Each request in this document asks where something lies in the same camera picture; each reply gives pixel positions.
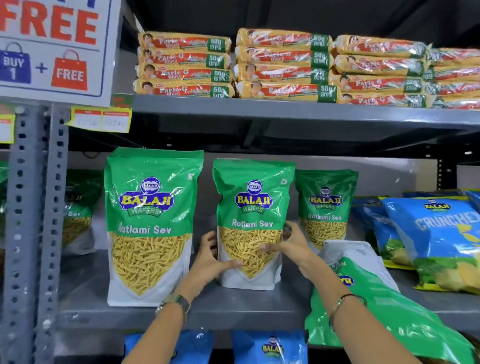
white sign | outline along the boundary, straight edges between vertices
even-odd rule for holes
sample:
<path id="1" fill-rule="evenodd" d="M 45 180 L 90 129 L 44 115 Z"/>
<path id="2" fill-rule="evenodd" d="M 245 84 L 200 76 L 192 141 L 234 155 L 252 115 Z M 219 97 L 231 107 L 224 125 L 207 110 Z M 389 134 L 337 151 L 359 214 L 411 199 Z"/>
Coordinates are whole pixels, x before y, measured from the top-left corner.
<path id="1" fill-rule="evenodd" d="M 0 0 L 0 96 L 110 106 L 121 0 Z"/>

person's arm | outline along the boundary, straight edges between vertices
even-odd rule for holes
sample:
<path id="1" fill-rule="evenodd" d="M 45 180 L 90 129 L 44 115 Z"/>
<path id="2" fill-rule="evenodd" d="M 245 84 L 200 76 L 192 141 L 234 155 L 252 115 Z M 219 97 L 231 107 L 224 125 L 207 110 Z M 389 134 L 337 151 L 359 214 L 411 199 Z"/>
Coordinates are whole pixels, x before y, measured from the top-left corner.
<path id="1" fill-rule="evenodd" d="M 242 265 L 239 260 L 219 262 L 215 258 L 216 253 L 216 233 L 211 231 L 202 236 L 197 258 L 174 295 L 180 294 L 192 304 L 207 283 L 227 269 Z M 166 304 L 122 364 L 170 363 L 182 326 L 183 311 L 180 305 Z"/>
<path id="2" fill-rule="evenodd" d="M 314 284 L 330 317 L 340 297 L 351 292 L 325 261 L 310 249 L 298 224 L 290 221 L 287 224 L 292 233 L 286 241 L 263 244 L 261 249 L 280 251 L 295 262 L 302 274 Z M 420 364 L 354 296 L 343 300 L 334 315 L 333 328 L 352 364 Z"/>

left hand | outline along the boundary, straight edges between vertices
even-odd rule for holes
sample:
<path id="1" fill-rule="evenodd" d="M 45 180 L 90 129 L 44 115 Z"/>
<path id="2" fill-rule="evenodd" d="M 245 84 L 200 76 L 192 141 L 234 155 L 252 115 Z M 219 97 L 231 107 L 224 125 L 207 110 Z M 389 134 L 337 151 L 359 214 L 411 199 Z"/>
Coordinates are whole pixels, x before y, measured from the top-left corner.
<path id="1" fill-rule="evenodd" d="M 227 260 L 219 262 L 216 259 L 216 231 L 210 231 L 200 242 L 200 250 L 185 279 L 175 290 L 175 294 L 181 294 L 191 304 L 203 288 L 227 269 L 235 269 L 242 266 L 241 260 Z"/>

plus sign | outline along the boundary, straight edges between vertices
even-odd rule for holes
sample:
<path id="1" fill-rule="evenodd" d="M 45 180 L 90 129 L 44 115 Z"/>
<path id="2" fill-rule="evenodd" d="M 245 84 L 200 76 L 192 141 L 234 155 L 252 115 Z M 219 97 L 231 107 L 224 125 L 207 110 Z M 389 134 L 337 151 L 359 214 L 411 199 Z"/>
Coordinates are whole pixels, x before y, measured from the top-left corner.
<path id="1" fill-rule="evenodd" d="M 42 73 L 42 74 L 43 74 L 43 71 L 44 71 L 44 70 L 48 70 L 47 67 L 44 67 L 44 66 L 43 66 L 43 62 L 40 62 L 40 65 L 39 65 L 39 66 L 36 66 L 35 68 L 37 68 L 37 69 L 40 71 L 40 73 Z"/>

red shopping bag icon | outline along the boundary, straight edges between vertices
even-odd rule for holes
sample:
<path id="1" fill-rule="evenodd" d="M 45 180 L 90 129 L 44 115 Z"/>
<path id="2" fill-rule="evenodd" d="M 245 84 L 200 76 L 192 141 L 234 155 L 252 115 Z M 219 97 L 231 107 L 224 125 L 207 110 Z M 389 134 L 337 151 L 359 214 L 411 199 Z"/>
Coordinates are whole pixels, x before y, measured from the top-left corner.
<path id="1" fill-rule="evenodd" d="M 65 58 L 69 52 L 75 54 L 75 60 Z M 74 50 L 67 49 L 62 58 L 55 58 L 52 86 L 87 91 L 87 62 L 81 61 Z"/>

